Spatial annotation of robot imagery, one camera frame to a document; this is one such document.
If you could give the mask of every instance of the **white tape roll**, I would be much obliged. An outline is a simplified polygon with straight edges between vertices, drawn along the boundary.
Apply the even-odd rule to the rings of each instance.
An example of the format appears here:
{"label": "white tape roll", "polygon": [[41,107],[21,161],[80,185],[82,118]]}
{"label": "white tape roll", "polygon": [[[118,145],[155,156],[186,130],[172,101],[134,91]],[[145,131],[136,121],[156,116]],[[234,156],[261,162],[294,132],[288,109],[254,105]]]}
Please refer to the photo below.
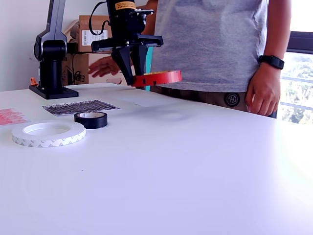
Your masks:
{"label": "white tape roll", "polygon": [[72,144],[86,136],[82,124],[48,120],[25,123],[12,130],[12,140],[28,147],[57,147]]}

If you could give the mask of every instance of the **black tape roll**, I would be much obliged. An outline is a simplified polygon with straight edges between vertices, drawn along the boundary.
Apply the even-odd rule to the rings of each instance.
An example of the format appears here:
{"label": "black tape roll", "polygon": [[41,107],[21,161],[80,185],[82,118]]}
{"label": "black tape roll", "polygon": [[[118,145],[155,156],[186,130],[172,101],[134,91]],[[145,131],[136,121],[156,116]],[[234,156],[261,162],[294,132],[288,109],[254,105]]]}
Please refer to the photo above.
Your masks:
{"label": "black tape roll", "polygon": [[82,112],[74,115],[74,121],[86,129],[98,129],[108,125],[108,115],[102,112]]}

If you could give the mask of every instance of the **window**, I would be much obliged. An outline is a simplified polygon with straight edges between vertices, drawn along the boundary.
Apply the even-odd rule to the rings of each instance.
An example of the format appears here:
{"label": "window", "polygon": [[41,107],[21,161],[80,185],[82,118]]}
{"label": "window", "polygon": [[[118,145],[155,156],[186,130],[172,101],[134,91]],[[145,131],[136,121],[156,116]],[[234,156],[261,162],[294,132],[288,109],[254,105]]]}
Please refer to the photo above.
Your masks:
{"label": "window", "polygon": [[312,0],[292,0],[291,38],[282,72],[277,118],[313,125]]}

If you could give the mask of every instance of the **label on box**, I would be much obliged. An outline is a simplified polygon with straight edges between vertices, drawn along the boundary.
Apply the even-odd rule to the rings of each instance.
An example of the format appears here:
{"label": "label on box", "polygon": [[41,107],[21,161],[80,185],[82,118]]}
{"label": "label on box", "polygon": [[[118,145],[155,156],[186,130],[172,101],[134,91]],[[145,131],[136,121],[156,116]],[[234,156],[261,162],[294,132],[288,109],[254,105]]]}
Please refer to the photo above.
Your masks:
{"label": "label on box", "polygon": [[[101,33],[101,30],[94,30],[93,31],[96,34]],[[82,45],[83,46],[91,46],[91,43],[93,41],[100,41],[104,39],[108,39],[108,31],[104,30],[102,34],[100,35],[93,35],[90,30],[82,30]]]}
{"label": "label on box", "polygon": [[116,10],[121,10],[121,9],[136,9],[136,5],[132,1],[122,1],[119,3],[115,4]]}

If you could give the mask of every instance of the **sticker sheet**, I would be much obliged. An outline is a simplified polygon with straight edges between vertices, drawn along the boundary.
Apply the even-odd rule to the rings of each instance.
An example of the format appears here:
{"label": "sticker sheet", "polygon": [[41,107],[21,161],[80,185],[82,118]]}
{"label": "sticker sheet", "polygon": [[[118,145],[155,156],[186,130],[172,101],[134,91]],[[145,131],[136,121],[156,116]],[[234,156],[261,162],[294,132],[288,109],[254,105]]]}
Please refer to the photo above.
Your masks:
{"label": "sticker sheet", "polygon": [[43,108],[52,113],[54,116],[73,115],[80,112],[104,112],[107,110],[120,109],[114,105],[107,104],[99,100],[53,104],[43,106]]}
{"label": "sticker sheet", "polygon": [[0,109],[0,126],[29,122],[25,115],[16,109]]}

